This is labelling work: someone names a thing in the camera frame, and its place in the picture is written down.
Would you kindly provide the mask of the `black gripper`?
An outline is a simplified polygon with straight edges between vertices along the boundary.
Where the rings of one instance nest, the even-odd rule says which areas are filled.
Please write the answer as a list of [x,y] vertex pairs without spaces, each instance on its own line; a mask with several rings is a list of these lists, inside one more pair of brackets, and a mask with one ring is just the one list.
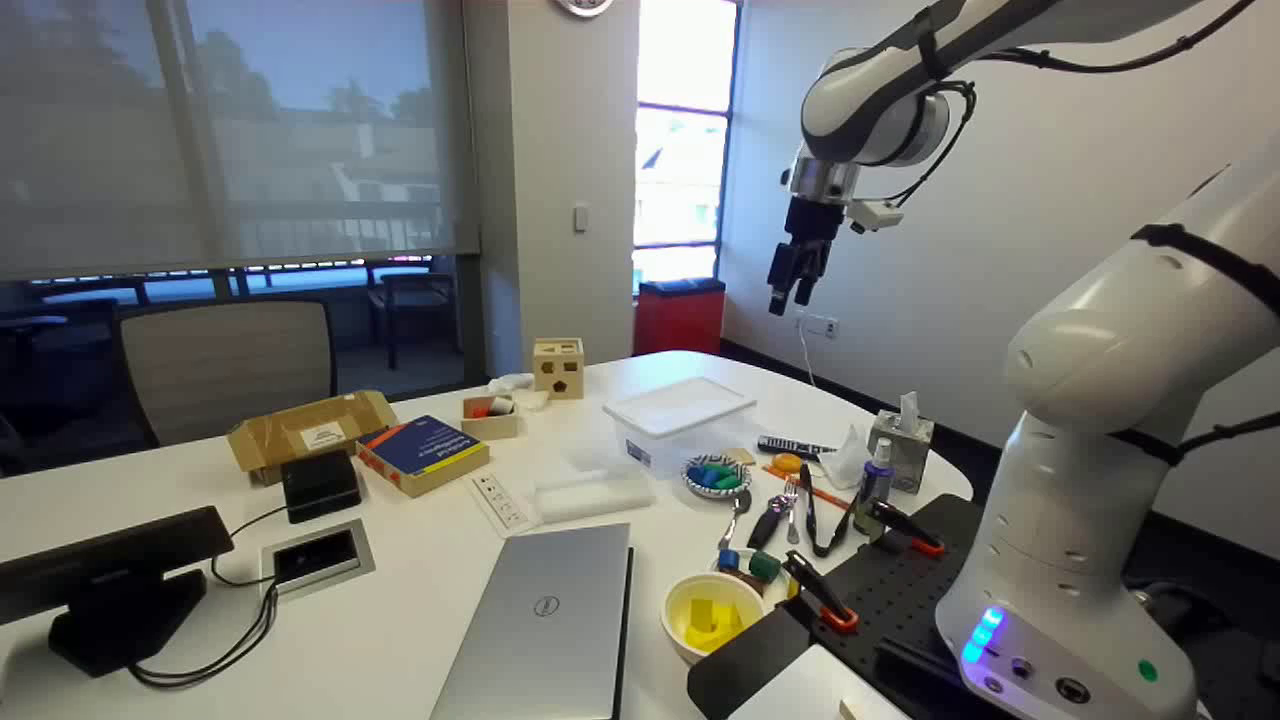
[[809,307],[817,279],[823,278],[845,207],[820,201],[786,201],[783,231],[768,267],[768,312],[783,316],[786,296]]

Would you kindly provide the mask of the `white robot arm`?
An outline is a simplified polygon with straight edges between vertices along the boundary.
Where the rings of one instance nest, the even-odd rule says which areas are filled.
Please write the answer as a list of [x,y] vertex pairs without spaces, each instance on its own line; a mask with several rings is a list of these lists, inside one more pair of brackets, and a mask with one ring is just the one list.
[[[1196,0],[933,0],[835,52],[798,102],[776,304],[810,296],[845,228],[899,222],[855,189],[947,127],[943,82],[971,62],[1051,68],[1068,45],[1145,33]],[[1204,392],[1280,350],[1280,157],[1206,177],[1047,299],[1006,345],[1020,420],[974,541],[935,599],[958,686],[1020,720],[1192,720],[1184,650],[1124,590],[1124,560]]]

